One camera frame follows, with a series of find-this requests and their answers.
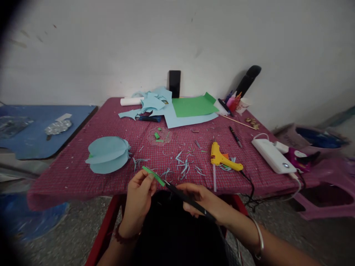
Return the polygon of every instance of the bangle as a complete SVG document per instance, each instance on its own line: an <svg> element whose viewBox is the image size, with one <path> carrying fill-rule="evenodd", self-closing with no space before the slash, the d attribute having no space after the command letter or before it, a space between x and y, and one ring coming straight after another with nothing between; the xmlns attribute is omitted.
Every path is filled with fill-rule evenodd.
<svg viewBox="0 0 355 266"><path fill-rule="evenodd" d="M135 234L134 236L130 237L130 238L124 238L122 237L118 230L119 230L119 226L121 225L122 222L120 222L117 227L116 227L116 230L115 230L115 238L117 240L118 243L121 243L121 244L128 244L128 243L131 243L135 240L138 239L139 235L141 234L141 232L139 232L138 234Z"/></svg>
<svg viewBox="0 0 355 266"><path fill-rule="evenodd" d="M264 239L263 239L263 235L261 234L261 231L260 231L260 227L258 225L258 223L252 218L250 217L250 219L254 222L255 226L256 226L256 229L258 230L258 234L259 234L259 240L260 240L260 252L259 254L254 254L255 257L260 260L261 259L261 255L264 251Z"/></svg>

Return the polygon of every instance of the smartphone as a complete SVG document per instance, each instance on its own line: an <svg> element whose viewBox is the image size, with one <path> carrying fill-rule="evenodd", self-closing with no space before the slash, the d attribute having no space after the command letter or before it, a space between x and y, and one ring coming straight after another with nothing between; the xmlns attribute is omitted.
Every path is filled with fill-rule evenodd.
<svg viewBox="0 0 355 266"><path fill-rule="evenodd" d="M180 97L180 70L170 70L169 71L169 91L172 92L173 98Z"/></svg>

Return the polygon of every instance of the red bracelet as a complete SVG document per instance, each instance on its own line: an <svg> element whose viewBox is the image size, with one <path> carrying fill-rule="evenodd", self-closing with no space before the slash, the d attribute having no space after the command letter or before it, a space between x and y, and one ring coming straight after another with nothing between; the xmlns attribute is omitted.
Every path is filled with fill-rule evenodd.
<svg viewBox="0 0 355 266"><path fill-rule="evenodd" d="M141 234L141 232L139 232L138 234L135 234L134 236L130 237L130 238L124 238L122 237L119 232L118 232L118 229L119 229L119 226L121 225L121 223L119 223L116 227L116 230L115 230L115 238L117 240L117 242L121 243L121 244L128 244L128 243L131 243L133 241L136 241L138 238L139 238L139 235Z"/></svg>

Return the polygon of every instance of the concrete floor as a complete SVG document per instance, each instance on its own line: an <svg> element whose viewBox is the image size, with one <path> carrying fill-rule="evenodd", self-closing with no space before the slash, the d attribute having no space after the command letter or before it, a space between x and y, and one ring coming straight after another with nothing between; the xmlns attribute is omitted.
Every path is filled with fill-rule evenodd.
<svg viewBox="0 0 355 266"><path fill-rule="evenodd" d="M32 242L17 243L27 265L84 265L105 216L109 198L71 202L67 217L54 230ZM302 249L323 265L354 265L353 218L305 221L287 202L260 205L252 217L270 232ZM242 249L244 265L254 265Z"/></svg>

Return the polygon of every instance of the pink stool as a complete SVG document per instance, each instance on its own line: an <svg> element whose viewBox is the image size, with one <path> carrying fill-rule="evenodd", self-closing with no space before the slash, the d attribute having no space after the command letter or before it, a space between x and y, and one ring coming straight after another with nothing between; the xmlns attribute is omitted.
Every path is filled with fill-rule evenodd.
<svg viewBox="0 0 355 266"><path fill-rule="evenodd" d="M339 198L348 197L345 205L318 207L306 199L301 193L298 193L294 199L297 200L306 210L299 212L305 220L355 216L355 178L350 177L346 170L346 162L341 158L324 159L318 165L314 166L319 176L319 181L329 183L342 189Z"/></svg>

